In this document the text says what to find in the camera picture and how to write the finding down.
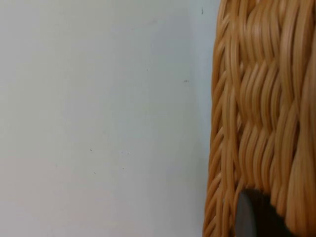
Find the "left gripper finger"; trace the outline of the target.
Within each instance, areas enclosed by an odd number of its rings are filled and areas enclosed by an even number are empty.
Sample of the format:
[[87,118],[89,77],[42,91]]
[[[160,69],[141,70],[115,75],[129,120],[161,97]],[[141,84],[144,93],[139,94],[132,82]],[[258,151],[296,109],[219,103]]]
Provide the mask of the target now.
[[293,237],[270,204],[270,197],[256,189],[240,192],[235,220],[237,237]]

